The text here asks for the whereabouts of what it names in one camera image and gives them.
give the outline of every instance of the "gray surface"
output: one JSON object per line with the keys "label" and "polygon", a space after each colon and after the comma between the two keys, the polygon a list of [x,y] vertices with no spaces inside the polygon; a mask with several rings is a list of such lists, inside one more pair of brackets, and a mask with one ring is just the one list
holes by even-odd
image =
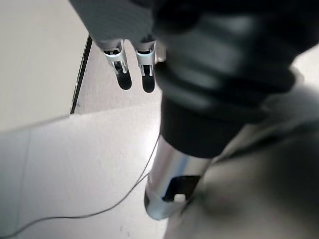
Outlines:
{"label": "gray surface", "polygon": [[0,235],[16,229],[29,130],[0,134]]}
{"label": "gray surface", "polygon": [[127,40],[124,46],[132,78],[132,87],[124,91],[118,86],[113,69],[108,64],[104,54],[93,43],[75,113],[85,114],[152,102],[160,103],[161,91],[157,86],[150,94],[143,91],[141,71],[134,49]]}
{"label": "gray surface", "polygon": [[[0,175],[5,181],[0,189],[7,197],[0,199],[0,220],[5,222],[0,235],[12,231],[19,209],[20,227],[40,217],[85,214],[114,204],[143,169],[159,124],[160,108],[155,103],[73,115],[30,129],[29,146],[28,131],[2,135]],[[19,199],[24,160],[27,165]],[[22,238],[160,239],[165,222],[154,221],[145,213],[144,189],[145,182],[121,206],[103,215],[44,222]],[[3,217],[3,212],[11,214]]]}

